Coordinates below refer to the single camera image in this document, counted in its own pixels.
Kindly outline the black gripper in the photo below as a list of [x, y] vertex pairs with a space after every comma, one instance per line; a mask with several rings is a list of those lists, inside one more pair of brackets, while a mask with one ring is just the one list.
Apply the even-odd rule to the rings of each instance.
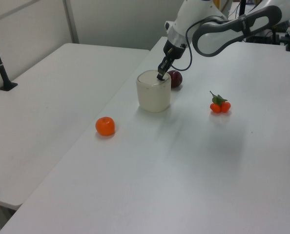
[[177, 47], [173, 45], [169, 40], [166, 41], [163, 52], [165, 57], [163, 58], [162, 62], [158, 65], [158, 74], [157, 79], [164, 81], [164, 75], [172, 66], [174, 60], [180, 59], [185, 52], [185, 48]]

